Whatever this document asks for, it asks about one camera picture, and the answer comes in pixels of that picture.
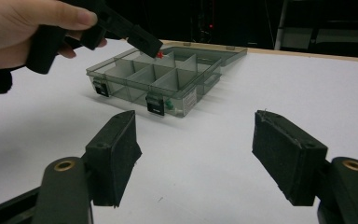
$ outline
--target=brass screw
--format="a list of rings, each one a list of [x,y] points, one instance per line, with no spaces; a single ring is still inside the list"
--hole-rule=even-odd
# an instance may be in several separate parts
[[[351,169],[353,171],[358,171],[358,161],[346,160],[343,161],[342,164],[346,166],[348,169]]]
[[[54,170],[58,172],[67,171],[75,166],[74,161],[60,161],[54,166]]]

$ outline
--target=white table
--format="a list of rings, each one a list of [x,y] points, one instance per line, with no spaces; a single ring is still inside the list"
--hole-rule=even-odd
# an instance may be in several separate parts
[[[95,223],[318,223],[316,208],[287,202],[252,154],[255,111],[290,119],[329,147],[327,159],[358,159],[358,62],[249,54],[183,119],[94,92],[86,68],[132,46],[77,49],[47,76],[13,73],[0,95],[0,203],[40,185],[45,167],[85,145],[115,114],[136,111],[143,156],[118,209],[94,207]]]

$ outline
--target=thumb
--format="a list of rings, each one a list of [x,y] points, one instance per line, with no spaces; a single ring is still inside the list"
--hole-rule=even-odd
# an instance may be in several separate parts
[[[74,7],[57,0],[28,0],[21,4],[21,8],[21,15],[33,25],[44,24],[60,26],[67,30],[86,30],[98,20],[95,13],[85,8]]]

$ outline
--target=hand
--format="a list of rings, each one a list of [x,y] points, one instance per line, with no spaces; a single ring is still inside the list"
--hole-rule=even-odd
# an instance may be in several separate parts
[[[97,22],[95,13],[57,0],[0,0],[0,68],[24,65],[32,36],[40,24],[60,26],[68,35],[81,37]],[[67,58],[76,56],[69,46],[59,53]]]

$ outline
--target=plastic storage box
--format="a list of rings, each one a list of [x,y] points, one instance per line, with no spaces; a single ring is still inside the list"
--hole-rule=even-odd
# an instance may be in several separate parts
[[[244,56],[246,48],[171,42],[162,57],[150,58],[138,49],[87,69],[97,93],[144,105],[147,110],[184,117],[216,84],[221,67]]]

